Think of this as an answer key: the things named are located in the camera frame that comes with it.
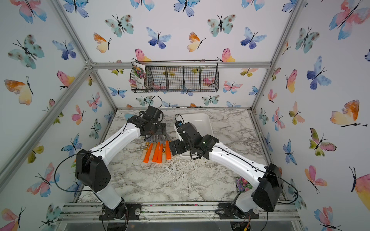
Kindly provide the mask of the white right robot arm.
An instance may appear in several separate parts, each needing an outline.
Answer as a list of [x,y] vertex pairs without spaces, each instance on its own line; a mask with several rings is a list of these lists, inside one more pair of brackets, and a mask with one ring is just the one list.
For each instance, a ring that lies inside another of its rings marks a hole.
[[189,152],[190,159],[205,158],[219,163],[244,178],[252,189],[241,193],[235,200],[235,206],[242,212],[261,208],[273,212],[283,190],[283,179],[279,168],[256,163],[236,153],[217,138],[207,134],[201,136],[191,123],[175,123],[179,139],[170,142],[172,155]]

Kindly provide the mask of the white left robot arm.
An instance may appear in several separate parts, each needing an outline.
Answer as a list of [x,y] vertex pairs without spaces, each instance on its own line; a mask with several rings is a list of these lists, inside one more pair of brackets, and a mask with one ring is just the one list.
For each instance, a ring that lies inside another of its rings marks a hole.
[[75,177],[88,186],[97,198],[110,210],[122,206],[123,199],[110,183],[108,165],[129,143],[141,136],[166,134],[162,123],[163,113],[132,116],[113,136],[89,151],[82,149],[76,155]]

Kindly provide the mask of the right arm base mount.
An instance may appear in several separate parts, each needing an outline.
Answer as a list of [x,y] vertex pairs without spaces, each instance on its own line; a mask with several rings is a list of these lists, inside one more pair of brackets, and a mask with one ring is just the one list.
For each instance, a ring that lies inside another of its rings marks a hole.
[[255,214],[253,209],[248,212],[240,210],[234,202],[222,202],[218,204],[215,214],[220,219],[258,219],[259,215]]

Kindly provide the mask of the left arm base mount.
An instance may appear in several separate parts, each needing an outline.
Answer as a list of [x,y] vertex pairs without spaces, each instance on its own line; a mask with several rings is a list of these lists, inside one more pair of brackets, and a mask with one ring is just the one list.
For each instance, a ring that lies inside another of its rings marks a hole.
[[126,203],[124,199],[115,209],[110,209],[103,204],[101,214],[99,215],[100,221],[116,221],[125,220],[133,221],[139,220],[142,211],[142,204],[138,203]]

